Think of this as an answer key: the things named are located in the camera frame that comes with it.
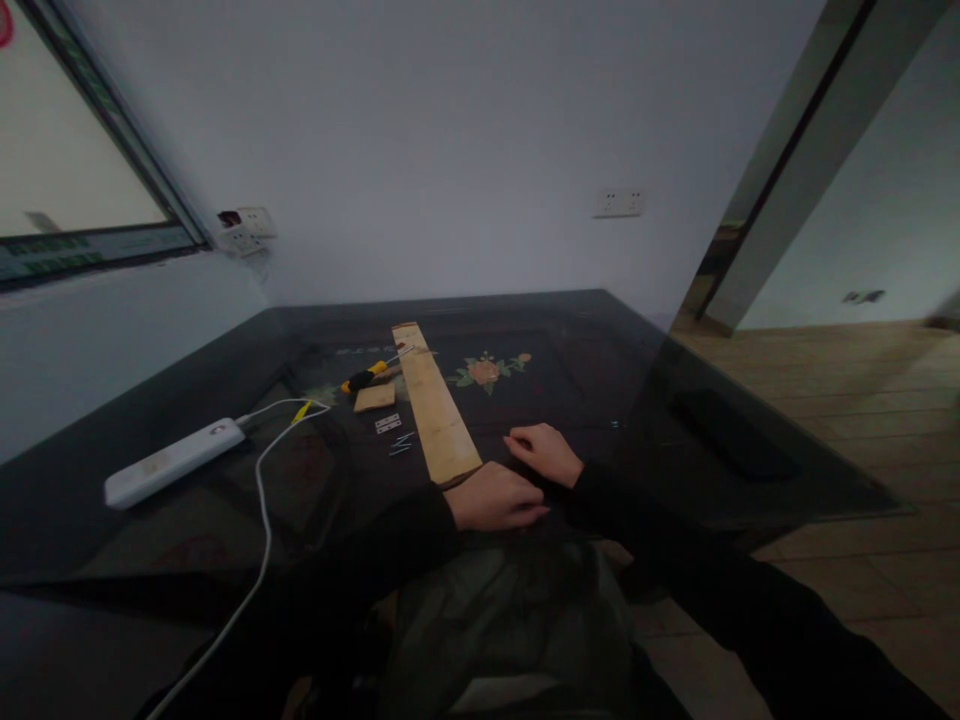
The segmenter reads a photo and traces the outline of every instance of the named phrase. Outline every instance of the window frame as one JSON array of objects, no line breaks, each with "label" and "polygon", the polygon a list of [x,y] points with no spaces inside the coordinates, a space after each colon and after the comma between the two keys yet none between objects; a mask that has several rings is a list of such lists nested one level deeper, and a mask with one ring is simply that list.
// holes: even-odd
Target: window frame
[{"label": "window frame", "polygon": [[7,0],[7,2],[16,2],[27,16],[91,112],[113,140],[120,154],[169,219],[143,225],[117,225],[59,233],[31,233],[0,237],[0,248],[12,255],[13,247],[22,247],[24,244],[49,242],[56,245],[60,242],[67,244],[86,242],[88,239],[109,240],[111,235],[117,233],[126,233],[132,238],[138,236],[146,238],[158,231],[179,235],[180,242],[189,240],[189,244],[142,255],[93,260],[75,266],[45,270],[33,275],[0,279],[0,293],[35,287],[79,274],[145,265],[165,258],[214,250],[207,232],[177,192],[156,155],[143,140],[130,113],[96,63],[94,53],[90,51],[69,13],[60,7],[59,0]]}]

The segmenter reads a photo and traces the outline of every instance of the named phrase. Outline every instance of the black sleeve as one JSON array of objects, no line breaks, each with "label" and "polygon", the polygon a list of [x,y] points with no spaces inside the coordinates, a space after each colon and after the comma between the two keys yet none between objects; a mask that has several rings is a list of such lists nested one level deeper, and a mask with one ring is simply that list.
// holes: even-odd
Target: black sleeve
[{"label": "black sleeve", "polygon": [[[268,579],[163,717],[280,717],[304,668],[321,674],[335,668],[351,650],[346,643],[354,624],[374,602],[440,566],[459,547],[453,515],[436,486],[401,500],[359,533]],[[168,689],[137,717],[146,717]]]},{"label": "black sleeve", "polygon": [[820,596],[689,523],[596,463],[573,492],[680,606],[737,653],[777,718],[946,718]]}]

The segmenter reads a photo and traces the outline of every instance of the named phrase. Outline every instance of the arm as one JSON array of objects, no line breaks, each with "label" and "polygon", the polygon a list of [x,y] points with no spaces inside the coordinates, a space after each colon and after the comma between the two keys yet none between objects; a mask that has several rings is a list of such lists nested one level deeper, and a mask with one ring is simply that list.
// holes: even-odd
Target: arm
[{"label": "arm", "polygon": [[775,716],[813,717],[829,708],[851,716],[947,717],[806,586],[685,521],[636,483],[596,463],[584,467],[553,428],[519,428],[511,435],[507,445],[514,455],[571,488],[605,534],[737,653]]},{"label": "arm", "polygon": [[[304,669],[322,672],[341,663],[354,625],[370,606],[454,557],[459,530],[530,525],[547,512],[542,502],[542,491],[496,463],[446,493],[430,485],[407,496],[265,585],[164,717],[279,717]],[[194,653],[185,672],[205,649]],[[138,717],[166,692],[154,695]]]}]

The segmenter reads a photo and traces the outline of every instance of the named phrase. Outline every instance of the cable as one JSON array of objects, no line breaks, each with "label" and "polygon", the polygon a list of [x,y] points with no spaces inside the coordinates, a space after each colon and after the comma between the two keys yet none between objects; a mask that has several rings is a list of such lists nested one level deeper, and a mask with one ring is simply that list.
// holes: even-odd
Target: cable
[{"label": "cable", "polygon": [[[273,403],[273,405],[267,405],[267,407],[263,408],[262,410],[257,410],[249,415],[244,415],[243,417],[238,418],[236,423],[240,425],[242,422],[248,421],[254,415],[259,415],[260,413],[284,402],[312,402],[323,408],[323,410],[320,410],[319,412],[305,415],[300,422],[303,422],[303,420],[309,420],[313,417],[319,417],[330,409],[323,403],[317,402],[316,400],[309,400],[307,398],[278,400],[277,402]],[[263,530],[266,534],[266,543],[263,547],[263,560],[260,562],[260,574],[257,575],[256,582],[254,582],[253,587],[250,588],[250,592],[247,593],[247,596],[243,599],[243,602],[241,602],[237,609],[233,611],[233,615],[231,615],[230,619],[227,620],[227,624],[223,626],[223,629],[217,635],[216,639],[210,644],[210,647],[208,647],[206,652],[200,656],[200,659],[194,663],[193,667],[190,668],[187,673],[177,681],[177,684],[170,688],[170,691],[164,696],[163,700],[157,703],[157,706],[150,712],[149,715],[147,715],[146,720],[157,720],[157,718],[163,714],[164,710],[167,709],[170,703],[173,702],[174,698],[180,694],[180,691],[183,690],[183,688],[185,688],[191,680],[193,680],[198,672],[200,672],[207,660],[209,660],[213,653],[216,652],[217,648],[220,647],[220,643],[223,642],[223,639],[227,636],[227,633],[233,629],[233,626],[236,624],[247,605],[253,599],[253,596],[256,594],[257,590],[260,589],[260,585],[263,583],[263,578],[266,577],[267,574],[267,566],[270,564],[270,550],[273,548],[273,529],[270,527],[270,518],[267,516],[267,494],[263,489],[263,478],[260,475],[260,466],[263,464],[263,459],[267,456],[267,453],[273,450],[274,446],[283,440],[286,434],[299,425],[300,422],[296,422],[293,425],[284,428],[283,432],[277,435],[273,442],[267,445],[267,449],[260,453],[260,457],[257,458],[256,467],[254,468],[254,473],[257,477],[257,492],[260,494],[260,514],[263,517]]]},{"label": "cable", "polygon": [[244,425],[250,418],[256,417],[260,413],[264,413],[267,410],[275,408],[277,405],[282,405],[285,402],[313,403],[314,405],[319,405],[320,407],[322,407],[324,412],[330,409],[326,405],[324,405],[322,402],[319,402],[318,400],[314,400],[313,398],[287,398],[286,400],[277,400],[275,403],[270,403],[265,408],[261,408],[256,412],[248,413],[247,415],[241,415],[236,420],[234,420],[234,422],[237,425]]}]

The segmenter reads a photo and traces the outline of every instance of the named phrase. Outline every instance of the person's left hand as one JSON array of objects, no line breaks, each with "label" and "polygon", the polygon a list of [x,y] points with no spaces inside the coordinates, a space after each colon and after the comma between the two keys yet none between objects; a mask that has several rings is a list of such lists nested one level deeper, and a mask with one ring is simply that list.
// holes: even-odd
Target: person's left hand
[{"label": "person's left hand", "polygon": [[550,508],[543,491],[503,465],[489,462],[444,494],[458,530],[511,530],[527,527]]}]

